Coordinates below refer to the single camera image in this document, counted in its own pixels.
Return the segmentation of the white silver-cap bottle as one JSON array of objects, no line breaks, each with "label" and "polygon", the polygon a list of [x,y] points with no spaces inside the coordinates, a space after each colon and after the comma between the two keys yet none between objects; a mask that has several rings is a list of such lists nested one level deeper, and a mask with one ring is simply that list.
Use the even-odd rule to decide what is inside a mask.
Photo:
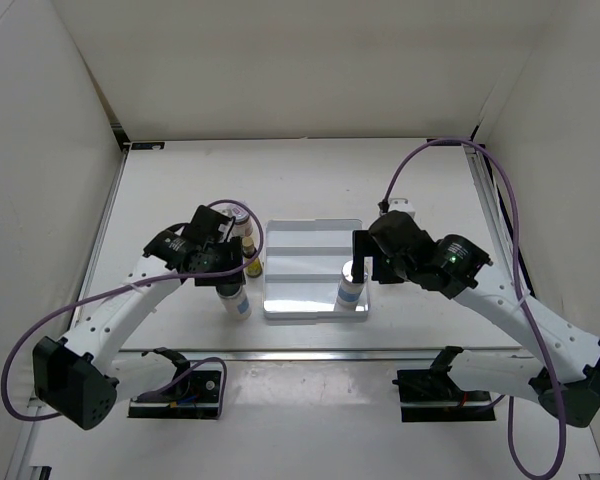
[{"label": "white silver-cap bottle", "polygon": [[232,319],[246,320],[251,315],[251,304],[241,284],[219,285],[216,293]]},{"label": "white silver-cap bottle", "polygon": [[367,269],[364,269],[362,282],[355,283],[352,274],[352,267],[352,260],[346,262],[342,267],[336,301],[343,307],[355,309],[363,292],[364,285],[368,279],[368,271]]}]

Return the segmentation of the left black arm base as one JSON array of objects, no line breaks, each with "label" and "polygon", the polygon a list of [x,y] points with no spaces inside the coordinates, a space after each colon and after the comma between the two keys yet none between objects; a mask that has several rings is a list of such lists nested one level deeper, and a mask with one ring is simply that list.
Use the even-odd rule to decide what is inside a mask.
[{"label": "left black arm base", "polygon": [[143,393],[131,399],[130,419],[219,420],[226,393],[228,366],[219,357],[192,362],[183,354],[157,348],[151,351],[174,367],[173,385],[161,387],[157,394]]}]

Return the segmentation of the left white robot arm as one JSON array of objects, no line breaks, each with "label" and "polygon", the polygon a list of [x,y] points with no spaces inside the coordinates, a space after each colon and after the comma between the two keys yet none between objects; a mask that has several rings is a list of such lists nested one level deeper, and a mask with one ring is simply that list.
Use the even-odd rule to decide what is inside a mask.
[{"label": "left white robot arm", "polygon": [[84,430],[99,425],[127,399],[180,403],[196,394],[191,363],[159,347],[117,360],[120,348],[188,275],[195,285],[237,290],[244,283],[234,219],[199,206],[192,219],[158,233],[143,249],[122,290],[100,303],[80,325],[57,340],[43,337],[33,349],[37,397]]}]

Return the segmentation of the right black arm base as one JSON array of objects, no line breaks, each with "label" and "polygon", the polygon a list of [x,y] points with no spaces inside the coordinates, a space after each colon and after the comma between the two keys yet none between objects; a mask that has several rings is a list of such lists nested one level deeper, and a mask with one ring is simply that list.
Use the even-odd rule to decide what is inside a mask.
[{"label": "right black arm base", "polygon": [[451,363],[464,350],[445,347],[425,369],[402,369],[392,380],[398,389],[402,423],[495,421],[487,391],[460,389],[449,377]]}]

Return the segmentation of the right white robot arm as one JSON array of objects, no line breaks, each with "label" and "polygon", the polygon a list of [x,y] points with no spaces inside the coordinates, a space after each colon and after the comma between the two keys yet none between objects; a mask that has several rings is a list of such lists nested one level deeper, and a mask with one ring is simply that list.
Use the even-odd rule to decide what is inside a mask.
[{"label": "right white robot arm", "polygon": [[425,370],[403,385],[419,401],[450,400],[465,392],[490,391],[540,405],[577,428],[591,424],[600,409],[600,338],[579,329],[533,297],[521,298],[487,252],[449,234],[434,240],[401,211],[380,216],[352,234],[352,277],[410,282],[439,293],[481,315],[515,340],[527,358],[445,347]]}]

